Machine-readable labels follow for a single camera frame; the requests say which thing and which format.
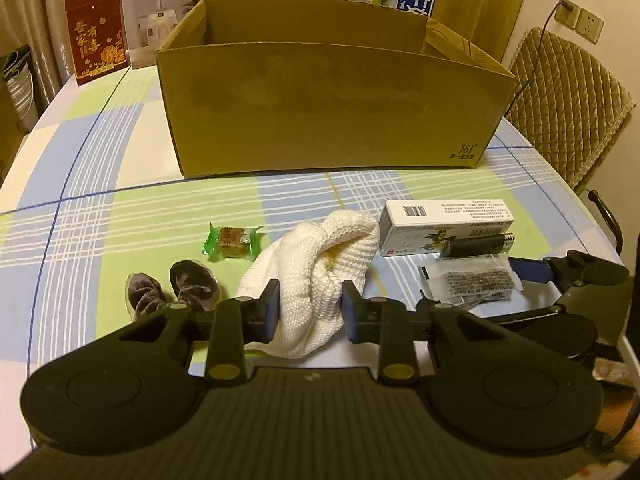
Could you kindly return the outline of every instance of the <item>quilted chair cover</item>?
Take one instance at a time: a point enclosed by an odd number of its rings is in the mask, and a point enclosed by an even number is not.
[[[525,34],[511,61],[518,90],[533,70],[541,32],[532,28]],[[546,32],[536,73],[506,118],[576,189],[611,149],[634,106],[631,94],[595,57]]]

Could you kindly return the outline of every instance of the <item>tablecloth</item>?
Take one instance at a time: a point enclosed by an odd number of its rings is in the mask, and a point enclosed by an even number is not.
[[[170,290],[172,262],[204,261],[209,222],[264,226],[267,245],[336,208],[378,216],[392,198],[501,198],[515,218],[512,255],[578,249],[619,261],[574,193],[506,120],[478,167],[468,170],[183,180],[155,67],[121,70],[81,87],[67,82],[0,190],[0,470],[33,445],[18,406],[22,384],[39,366],[129,322],[124,283],[130,272],[147,272]],[[376,256],[365,296],[413,308],[419,262],[420,256]],[[210,265],[232,296],[249,263]],[[545,293],[519,295],[479,313],[543,306],[547,299]],[[340,340],[302,364],[369,362],[372,352]],[[198,352],[194,373],[203,360]]]

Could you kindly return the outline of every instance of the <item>red package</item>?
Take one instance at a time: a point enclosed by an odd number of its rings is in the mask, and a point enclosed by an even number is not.
[[[79,85],[128,65],[120,0],[66,0],[65,10]]]

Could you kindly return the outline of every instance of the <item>white wall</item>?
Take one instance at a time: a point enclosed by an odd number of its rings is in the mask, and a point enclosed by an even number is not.
[[[570,0],[604,19],[598,44],[584,40],[553,18],[547,30],[579,44],[591,52],[631,92],[640,103],[640,0]],[[502,60],[508,66],[520,38],[531,27],[542,27],[558,0],[524,0],[513,35]],[[640,232],[640,107],[631,112],[617,143],[595,171],[587,188],[598,191],[622,227],[625,238],[622,259],[627,267],[635,266],[636,241]],[[580,194],[593,216],[597,209]]]

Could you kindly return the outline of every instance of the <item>black cable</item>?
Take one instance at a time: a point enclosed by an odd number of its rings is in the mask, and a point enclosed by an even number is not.
[[[545,26],[542,27],[542,33],[540,34],[540,43],[538,44],[538,52],[536,53],[536,60],[533,62],[533,70],[531,71],[531,73],[529,74],[529,77],[527,77],[527,81],[526,83],[524,83],[524,86],[520,89],[520,91],[515,95],[515,97],[513,98],[513,101],[511,101],[511,104],[509,105],[509,108],[507,108],[507,111],[505,113],[508,114],[511,111],[511,107],[513,106],[514,102],[516,102],[516,100],[518,99],[518,97],[520,97],[520,95],[525,91],[525,89],[527,88],[527,86],[529,86],[529,83],[531,82],[531,78],[533,77],[533,75],[536,73],[536,69],[538,68],[538,62],[540,61],[540,50],[542,49],[542,38],[545,35],[545,31],[546,31],[546,26],[549,24],[549,20],[551,19],[551,17],[554,15],[554,13],[556,12],[556,10],[558,9],[558,7],[563,6],[565,7],[567,10],[571,11],[574,10],[573,7],[569,8],[570,6],[564,2],[558,2],[556,3],[556,5],[554,6],[553,10],[551,11],[551,13],[549,14],[549,16],[546,19],[545,22]]]
[[[626,414],[626,419],[622,424],[622,429],[620,432],[611,440],[609,440],[604,446],[600,448],[600,454],[605,454],[613,449],[619,444],[622,438],[633,428],[638,420],[638,416],[640,416],[640,396],[636,392],[634,394],[634,402],[631,405],[631,409],[629,409],[629,413]]]

